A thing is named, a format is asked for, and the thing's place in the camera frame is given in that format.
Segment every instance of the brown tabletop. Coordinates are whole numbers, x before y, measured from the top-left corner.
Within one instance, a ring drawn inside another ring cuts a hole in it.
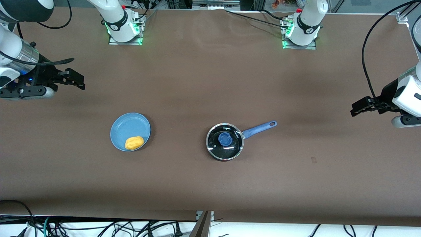
[[[46,24],[63,24],[67,11]],[[61,30],[24,23],[41,54],[75,58],[58,68],[84,75],[86,90],[0,101],[0,198],[38,215],[194,220],[215,210],[225,221],[421,225],[420,128],[349,112],[369,95],[361,47],[378,17],[327,15],[315,51],[282,49],[278,28],[223,10],[158,11],[142,46],[109,46],[94,8],[74,8]],[[407,27],[387,17],[366,62],[378,93],[415,65]],[[109,138],[128,112],[152,125],[137,152]],[[271,120],[278,126],[232,161],[206,150],[215,124]]]

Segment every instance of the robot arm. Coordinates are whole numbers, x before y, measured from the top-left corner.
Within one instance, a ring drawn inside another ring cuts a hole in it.
[[[0,22],[45,22],[53,10],[53,0],[0,0]]]
[[[57,91],[56,83],[85,89],[84,77],[67,68],[64,72],[19,36],[0,27],[0,98],[6,100],[50,98]]]
[[[395,112],[401,115],[392,119],[397,128],[421,126],[421,62],[387,84],[377,96],[364,97],[352,104],[351,116],[368,111]]]
[[[118,0],[87,0],[99,11],[110,36],[117,42],[128,42],[140,34],[139,13],[120,5]]]
[[[307,0],[302,12],[290,16],[293,19],[293,26],[286,37],[296,45],[309,45],[317,37],[320,23],[327,12],[326,0]]]

